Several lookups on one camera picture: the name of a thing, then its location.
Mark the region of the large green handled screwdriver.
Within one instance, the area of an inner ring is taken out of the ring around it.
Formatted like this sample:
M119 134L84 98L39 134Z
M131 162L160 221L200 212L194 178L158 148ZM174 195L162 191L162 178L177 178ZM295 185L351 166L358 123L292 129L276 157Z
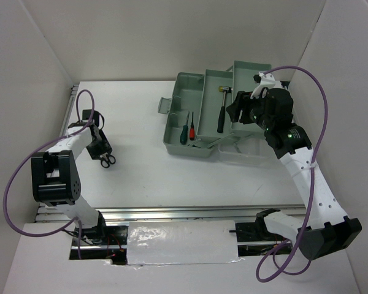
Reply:
M186 121L185 121L185 124L183 125L183 129L182 129L182 132L180 134L180 144L181 145L186 145L187 140L188 140L188 120L189 120L189 115L190 115L190 113L188 113L187 116L186 116Z

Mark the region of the black handled scissors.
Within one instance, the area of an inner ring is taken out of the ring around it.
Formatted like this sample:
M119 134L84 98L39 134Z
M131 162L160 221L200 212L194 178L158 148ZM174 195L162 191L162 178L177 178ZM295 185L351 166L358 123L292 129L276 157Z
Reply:
M100 158L100 164L103 168L109 168L116 163L116 158L111 154L104 154Z

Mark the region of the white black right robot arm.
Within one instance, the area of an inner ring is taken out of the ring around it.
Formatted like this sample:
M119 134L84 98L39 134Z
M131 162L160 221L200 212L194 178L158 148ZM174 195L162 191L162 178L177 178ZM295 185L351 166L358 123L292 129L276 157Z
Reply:
M255 233L260 239L274 234L298 246L307 260L347 248L362 230L357 218L350 218L339 205L317 162L305 130L293 123L293 98L282 88L239 91L227 107L232 122L256 124L264 131L267 144L291 175L306 207L303 221L279 209L256 215Z

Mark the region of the red handled screwdriver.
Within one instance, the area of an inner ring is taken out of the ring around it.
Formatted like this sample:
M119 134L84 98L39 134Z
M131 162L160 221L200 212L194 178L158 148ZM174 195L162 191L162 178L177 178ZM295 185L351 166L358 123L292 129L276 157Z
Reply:
M194 129L194 112L191 114L191 125L190 125L190 131L189 131L189 139L191 141L195 140L195 129Z

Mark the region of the small hammer black handle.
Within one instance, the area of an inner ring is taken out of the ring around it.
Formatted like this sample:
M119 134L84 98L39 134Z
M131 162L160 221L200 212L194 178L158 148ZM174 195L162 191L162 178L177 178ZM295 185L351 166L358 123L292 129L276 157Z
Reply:
M220 108L220 114L218 117L218 126L217 126L217 132L219 134L223 133L224 129L224 120L225 120L225 112L226 112L226 97L229 93L232 92L232 88L228 86L219 86L218 87L219 92L223 93L223 100Z

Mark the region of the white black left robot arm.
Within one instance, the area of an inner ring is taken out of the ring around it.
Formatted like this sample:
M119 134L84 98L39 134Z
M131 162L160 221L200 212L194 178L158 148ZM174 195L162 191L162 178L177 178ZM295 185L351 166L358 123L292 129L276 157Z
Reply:
M82 223L82 237L102 244L109 237L102 213L82 197L82 184L76 159L86 149L93 160L104 168L116 163L112 147L100 124L104 117L98 111L82 111L82 119L69 125L64 139L45 152L31 157L32 187L35 201L54 207L69 219Z

